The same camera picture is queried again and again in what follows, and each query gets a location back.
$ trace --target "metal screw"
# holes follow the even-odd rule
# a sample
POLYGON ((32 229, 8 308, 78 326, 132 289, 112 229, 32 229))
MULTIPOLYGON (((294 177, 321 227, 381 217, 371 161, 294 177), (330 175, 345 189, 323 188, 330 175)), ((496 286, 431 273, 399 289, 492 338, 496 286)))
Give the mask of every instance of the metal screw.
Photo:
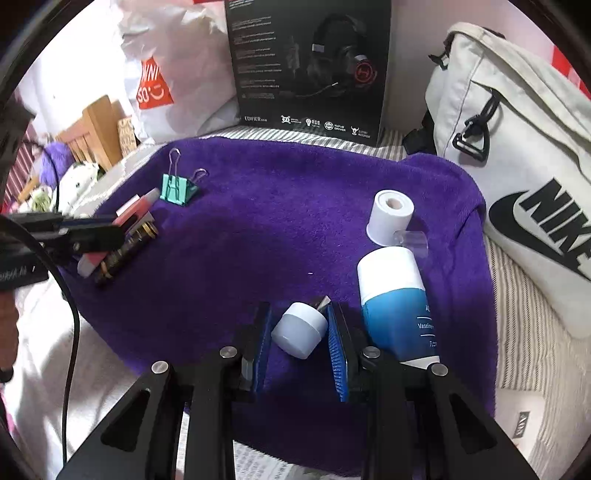
POLYGON ((438 377, 445 377, 449 373, 449 369, 443 364, 431 365, 431 372, 438 377))
POLYGON ((163 374, 167 370, 168 370, 168 363, 166 363, 162 360, 160 362, 156 362, 154 365, 152 365, 152 372, 154 372, 156 375, 163 374))
POLYGON ((382 355, 382 352, 375 346, 367 346, 363 349, 363 356, 365 358, 375 359, 379 358, 380 355, 382 355))
POLYGON ((223 358, 234 358, 235 356, 237 356, 237 354, 238 350, 236 350, 236 348, 233 346, 225 346, 220 350, 220 355, 223 358))

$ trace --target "nike swoosh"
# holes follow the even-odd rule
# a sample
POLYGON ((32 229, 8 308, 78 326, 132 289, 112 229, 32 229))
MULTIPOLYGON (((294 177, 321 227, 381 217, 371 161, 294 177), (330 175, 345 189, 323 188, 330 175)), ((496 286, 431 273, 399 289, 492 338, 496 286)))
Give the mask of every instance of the nike swoosh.
POLYGON ((546 245, 542 240, 528 232, 523 228, 513 213, 513 208, 519 199, 527 190, 524 192, 517 192, 506 197, 497 200, 488 212, 488 218, 493 226, 505 237, 517 242, 524 247, 527 247, 534 252, 538 252, 540 255, 568 268, 570 271, 583 277, 585 280, 591 281, 591 278, 584 275, 578 268, 568 264, 564 257, 560 255, 552 247, 546 245))

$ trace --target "white bag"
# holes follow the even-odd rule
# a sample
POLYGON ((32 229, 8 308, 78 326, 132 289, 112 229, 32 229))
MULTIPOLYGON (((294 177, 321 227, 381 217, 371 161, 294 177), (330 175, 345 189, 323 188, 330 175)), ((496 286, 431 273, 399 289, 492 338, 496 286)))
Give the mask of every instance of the white bag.
POLYGON ((156 143, 238 123, 225 21, 203 5, 112 0, 125 54, 135 133, 156 143))
POLYGON ((591 102, 546 61, 481 27, 460 23, 449 34, 447 69, 436 67, 426 93, 437 153, 475 179, 488 207, 487 234, 537 283, 570 334, 585 338, 591 102), (487 102, 489 155, 478 161, 454 140, 482 149, 482 135, 471 134, 483 122, 476 118, 477 126, 462 132, 487 102))

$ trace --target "orange logo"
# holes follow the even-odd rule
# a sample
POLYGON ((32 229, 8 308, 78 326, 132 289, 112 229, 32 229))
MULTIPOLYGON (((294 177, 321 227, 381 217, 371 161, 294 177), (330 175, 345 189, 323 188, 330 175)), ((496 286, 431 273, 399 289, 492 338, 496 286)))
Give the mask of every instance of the orange logo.
POLYGON ((142 60, 142 79, 139 81, 136 98, 140 110, 149 110, 174 103, 170 89, 166 85, 154 57, 142 60))

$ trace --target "binder clip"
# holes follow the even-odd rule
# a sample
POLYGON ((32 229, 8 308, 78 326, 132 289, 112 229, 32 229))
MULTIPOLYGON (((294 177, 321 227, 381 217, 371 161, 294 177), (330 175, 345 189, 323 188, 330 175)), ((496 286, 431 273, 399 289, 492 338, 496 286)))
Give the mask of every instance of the binder clip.
POLYGON ((198 168, 193 173, 191 179, 178 176, 178 161, 181 158, 181 152, 178 148, 173 148, 168 154, 170 159, 170 166, 168 173, 162 176, 162 195, 160 198, 167 202, 174 203, 184 207, 188 204, 195 194, 199 191, 199 187, 195 185, 200 179, 209 175, 204 168, 198 168), (174 161, 174 175, 171 175, 173 170, 173 154, 176 153, 176 160, 174 161))

